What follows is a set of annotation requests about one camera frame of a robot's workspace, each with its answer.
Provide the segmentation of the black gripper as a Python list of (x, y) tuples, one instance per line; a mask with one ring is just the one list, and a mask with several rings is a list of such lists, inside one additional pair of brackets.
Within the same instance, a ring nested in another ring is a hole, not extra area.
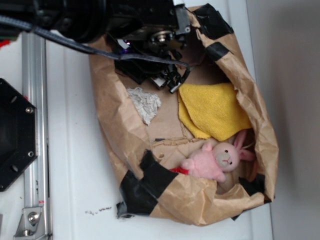
[(191, 69), (180, 74), (176, 65), (182, 58), (191, 31), (185, 4), (172, 0), (108, 0), (106, 2), (108, 35), (124, 46), (114, 49), (135, 64), (158, 89), (168, 87), (175, 93), (187, 80)]

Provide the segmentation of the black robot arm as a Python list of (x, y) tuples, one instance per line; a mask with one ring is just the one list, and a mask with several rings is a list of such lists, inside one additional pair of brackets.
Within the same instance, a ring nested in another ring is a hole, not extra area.
[(171, 0), (3, 0), (0, 44), (34, 33), (73, 50), (114, 60), (141, 84), (174, 93), (190, 66), (180, 50), (191, 31), (187, 9)]

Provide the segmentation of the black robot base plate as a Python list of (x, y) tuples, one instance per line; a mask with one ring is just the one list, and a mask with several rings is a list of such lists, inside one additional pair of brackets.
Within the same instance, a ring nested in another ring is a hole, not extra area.
[(0, 191), (6, 191), (36, 157), (36, 107), (2, 78)]

